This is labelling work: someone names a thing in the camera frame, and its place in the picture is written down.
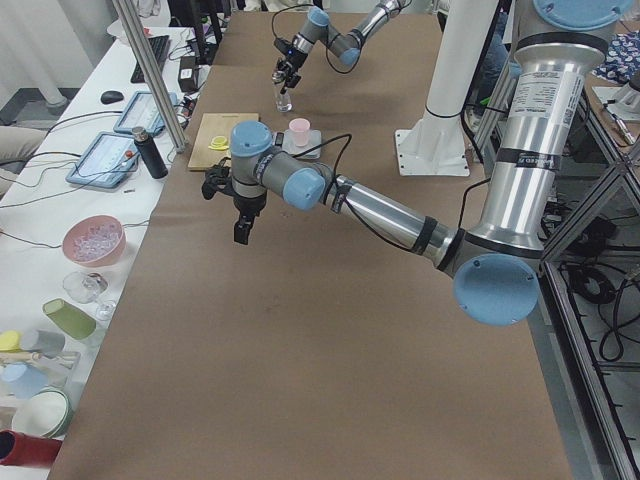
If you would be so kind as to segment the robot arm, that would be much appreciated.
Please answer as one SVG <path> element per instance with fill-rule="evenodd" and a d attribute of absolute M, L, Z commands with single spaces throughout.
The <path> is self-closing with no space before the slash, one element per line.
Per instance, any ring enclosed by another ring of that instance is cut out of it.
<path fill-rule="evenodd" d="M 339 74 L 350 73 L 357 65 L 362 50 L 376 32 L 403 12 L 411 1 L 379 1 L 368 15 L 347 33 L 341 33 L 329 14 L 316 5 L 307 11 L 306 19 L 291 40 L 280 37 L 272 29 L 274 46 L 282 54 L 276 62 L 272 81 L 278 94 L 285 94 L 301 80 L 303 67 L 316 43 L 325 48 L 325 57 Z"/>
<path fill-rule="evenodd" d="M 515 1 L 511 57 L 519 67 L 508 107 L 505 132 L 488 179 L 488 193 L 479 222 L 469 230 L 449 228 L 421 216 L 320 162 L 304 162 L 274 143 L 267 125 L 242 121 L 231 130 L 230 165 L 225 160 L 205 174 L 202 194 L 230 196 L 239 217 L 234 241 L 248 244 L 256 217 L 265 208 L 268 192 L 285 203 L 308 211 L 322 203 L 336 214 L 350 214 L 383 241 L 431 260 L 453 279 L 454 297 L 471 318 L 489 325 L 510 325 L 525 319 L 536 307 L 539 283 L 534 270 L 542 256 L 538 238 L 547 198 L 551 193 L 570 127 L 588 73 L 603 63 L 616 23 L 634 1 Z M 476 28 L 491 25 L 497 1 L 452 5 L 425 113 L 411 130 L 397 130 L 396 155 L 403 176 L 467 176 L 456 113 L 437 114 L 435 94 L 445 80 L 446 57 L 456 42 L 481 40 L 480 31 L 463 33 L 471 14 L 480 15 Z M 351 66 L 369 33 L 396 14 L 391 7 L 405 1 L 385 1 L 358 27 L 341 35 L 327 13 L 312 7 L 294 37 L 276 40 L 284 54 L 273 74 L 286 91 L 296 85 L 298 69 L 316 42 L 322 42 Z"/>

